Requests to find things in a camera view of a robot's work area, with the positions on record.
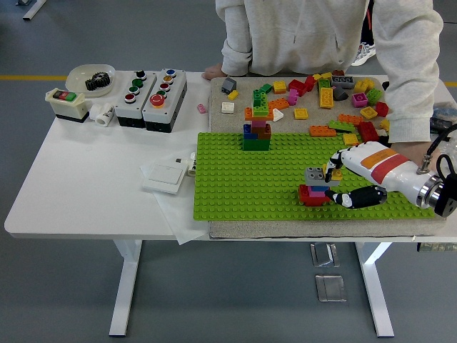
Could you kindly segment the person's left hand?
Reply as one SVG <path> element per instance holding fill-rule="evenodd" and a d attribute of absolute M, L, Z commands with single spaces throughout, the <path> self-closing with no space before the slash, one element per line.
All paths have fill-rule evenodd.
<path fill-rule="evenodd" d="M 423 158 L 426 155 L 430 142 L 397 142 L 392 143 L 392 150 L 404 155 L 415 164 L 422 164 Z"/>

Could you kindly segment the person's right hand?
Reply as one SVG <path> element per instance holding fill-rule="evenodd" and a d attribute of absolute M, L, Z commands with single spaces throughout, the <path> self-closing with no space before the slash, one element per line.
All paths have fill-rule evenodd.
<path fill-rule="evenodd" d="M 227 77 L 222 71 L 222 64 L 216 64 L 205 69 L 201 76 L 206 80 L 212 80 L 215 78 Z"/>

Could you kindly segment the robot right hand white shell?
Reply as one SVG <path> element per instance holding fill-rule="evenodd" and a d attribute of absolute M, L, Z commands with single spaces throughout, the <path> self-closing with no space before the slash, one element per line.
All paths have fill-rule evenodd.
<path fill-rule="evenodd" d="M 435 174 L 419 174 L 414 162 L 377 141 L 336 152 L 326 165 L 325 182 L 330 182 L 332 173 L 342 166 L 371 183 L 347 193 L 325 191 L 330 200 L 349 209 L 382 204 L 388 192 L 400 192 L 422 209 L 435 207 L 443 188 L 443 182 Z"/>

